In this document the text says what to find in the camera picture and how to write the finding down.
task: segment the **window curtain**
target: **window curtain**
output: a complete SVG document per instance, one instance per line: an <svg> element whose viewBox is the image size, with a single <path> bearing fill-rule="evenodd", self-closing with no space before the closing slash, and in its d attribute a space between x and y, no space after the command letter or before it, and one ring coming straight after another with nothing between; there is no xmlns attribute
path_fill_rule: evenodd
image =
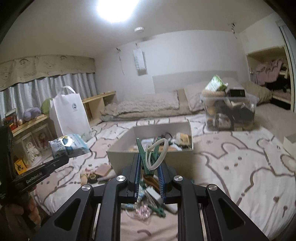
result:
<svg viewBox="0 0 296 241"><path fill-rule="evenodd" d="M89 57L50 54L13 59L0 64L0 91L44 77L95 70L94 59Z"/></svg>
<svg viewBox="0 0 296 241"><path fill-rule="evenodd" d="M69 85L81 99L98 94L94 73L65 74L52 77L44 77L27 83L18 83L0 92L0 115L16 108L18 119L23 119L23 113L31 107L39 107L44 100L55 97L61 87Z"/></svg>

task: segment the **cartoon bear pattern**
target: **cartoon bear pattern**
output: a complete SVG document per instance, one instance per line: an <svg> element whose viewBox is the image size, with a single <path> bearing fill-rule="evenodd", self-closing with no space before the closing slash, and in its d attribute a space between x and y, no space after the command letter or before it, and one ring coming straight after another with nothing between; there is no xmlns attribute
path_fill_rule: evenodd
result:
<svg viewBox="0 0 296 241"><path fill-rule="evenodd" d="M106 150L133 126L190 120L194 141L194 182L215 183L265 233L275 238L296 211L296 161L264 128L253 131L211 132L204 114L139 121L103 122L92 129L88 142L92 152L70 159L34 191L35 200L49 214L80 188L80 172L108 163ZM152 216L142 223L121 216L122 238L129 240L177 240L177 216Z"/></svg>

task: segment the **white cardboard box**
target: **white cardboard box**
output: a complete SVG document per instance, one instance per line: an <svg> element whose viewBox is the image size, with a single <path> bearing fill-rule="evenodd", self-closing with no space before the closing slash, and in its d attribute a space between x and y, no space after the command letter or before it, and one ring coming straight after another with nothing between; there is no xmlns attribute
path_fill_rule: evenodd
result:
<svg viewBox="0 0 296 241"><path fill-rule="evenodd" d="M159 125L135 126L128 130L118 141L116 141L107 151L108 159L116 172L120 174L122 169L131 165L134 154L136 152L129 151L131 146L136 145L136 138L140 141L146 138L154 138L169 132L172 136L177 132L192 136L190 122L169 123ZM168 151L165 156L168 166L176 169L178 175L192 178L192 162L193 162L193 139L191 146L182 151Z"/></svg>
<svg viewBox="0 0 296 241"><path fill-rule="evenodd" d="M283 147L296 158L296 133L285 137Z"/></svg>

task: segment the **fluffy blanket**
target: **fluffy blanket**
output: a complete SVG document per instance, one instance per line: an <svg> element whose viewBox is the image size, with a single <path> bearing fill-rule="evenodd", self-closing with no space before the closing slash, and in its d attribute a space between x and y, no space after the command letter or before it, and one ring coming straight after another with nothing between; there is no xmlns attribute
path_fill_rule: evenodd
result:
<svg viewBox="0 0 296 241"><path fill-rule="evenodd" d="M122 101L119 104L109 104L102 111L102 115L118 116L122 113L177 110L179 100L177 91L157 94L146 94L133 100Z"/></svg>

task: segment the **open box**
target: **open box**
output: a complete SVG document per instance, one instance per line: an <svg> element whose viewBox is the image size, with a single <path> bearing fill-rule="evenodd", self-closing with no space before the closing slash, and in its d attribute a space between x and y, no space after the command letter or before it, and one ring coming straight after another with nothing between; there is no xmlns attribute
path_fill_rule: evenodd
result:
<svg viewBox="0 0 296 241"><path fill-rule="evenodd" d="M177 132L181 132L192 136L190 122L169 123L159 125L135 126L128 130L118 141L116 141L107 151L108 159L116 172L120 174L122 169L131 165L135 153L138 151L130 150L131 146L136 145L136 138L140 141L146 138L154 138L164 133L170 133L172 136ZM178 175L191 178L192 162L193 162L193 140L189 148L182 151L169 150L165 156L168 166L176 169Z"/></svg>

